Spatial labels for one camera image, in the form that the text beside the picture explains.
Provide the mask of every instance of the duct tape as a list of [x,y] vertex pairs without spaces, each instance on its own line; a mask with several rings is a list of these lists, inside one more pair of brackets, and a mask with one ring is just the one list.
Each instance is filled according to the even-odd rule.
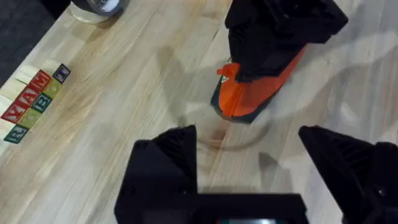
[[72,2],[82,10],[111,17],[121,10],[124,0],[72,0]]

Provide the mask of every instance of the alphabet block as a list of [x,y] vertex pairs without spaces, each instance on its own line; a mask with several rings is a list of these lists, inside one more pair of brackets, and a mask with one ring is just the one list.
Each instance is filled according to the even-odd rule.
[[62,84],[56,79],[51,78],[50,83],[45,87],[43,93],[54,99],[55,95],[60,91]]
[[36,121],[40,118],[42,114],[32,108],[28,108],[18,121],[19,125],[26,128],[32,128]]
[[8,135],[4,138],[5,141],[18,144],[21,139],[26,135],[29,129],[16,124],[14,128],[8,133]]
[[38,112],[43,113],[45,109],[49,106],[51,103],[52,99],[51,97],[47,96],[44,93],[41,93],[35,102],[32,104],[31,108],[37,110]]

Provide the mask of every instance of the wooden block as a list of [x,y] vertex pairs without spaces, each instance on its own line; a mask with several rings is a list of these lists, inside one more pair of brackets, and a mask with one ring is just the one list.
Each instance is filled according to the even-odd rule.
[[32,108],[28,108],[19,119],[18,124],[30,129],[35,125],[41,115],[42,114],[40,112],[33,110]]
[[51,76],[45,73],[43,70],[39,70],[29,84],[36,87],[40,91],[43,91],[50,81]]
[[60,82],[54,78],[51,78],[50,83],[45,87],[43,93],[54,99],[61,87],[62,84]]
[[12,78],[19,80],[22,83],[28,84],[39,72],[39,69],[31,65],[21,65],[16,72],[12,75]]
[[2,114],[1,118],[16,124],[27,109],[28,107],[26,107],[26,105],[22,105],[19,102],[15,101]]
[[12,143],[18,144],[28,131],[29,131],[29,129],[27,129],[19,124],[16,124],[11,129],[11,131],[7,134],[7,136],[4,138],[4,140],[7,142],[12,142]]
[[61,64],[52,76],[60,83],[64,83],[69,74],[70,70],[64,64]]
[[38,88],[29,84],[24,88],[24,90],[21,91],[15,101],[20,105],[26,105],[28,108],[30,105],[32,105],[40,93],[41,91]]
[[27,84],[22,83],[19,80],[10,78],[7,82],[0,88],[0,95],[4,96],[12,101],[14,101],[21,91],[27,86]]
[[38,112],[43,113],[45,109],[49,106],[51,101],[52,101],[51,97],[47,96],[44,93],[41,93],[34,101],[31,108],[37,110]]
[[60,65],[61,63],[59,62],[56,62],[52,59],[47,59],[42,65],[41,69],[52,77],[53,74],[58,70]]

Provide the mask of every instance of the wooden table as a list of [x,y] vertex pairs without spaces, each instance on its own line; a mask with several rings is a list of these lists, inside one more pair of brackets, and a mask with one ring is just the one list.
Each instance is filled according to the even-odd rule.
[[116,223],[134,141],[192,123],[202,191],[298,192],[312,223],[339,223],[297,131],[319,124],[397,143],[396,2],[338,0],[349,24],[308,46],[252,125],[223,121],[210,106],[215,70],[229,57],[230,0],[131,0],[97,26],[66,11],[23,63],[52,58],[72,74],[19,145],[1,143],[0,223]]

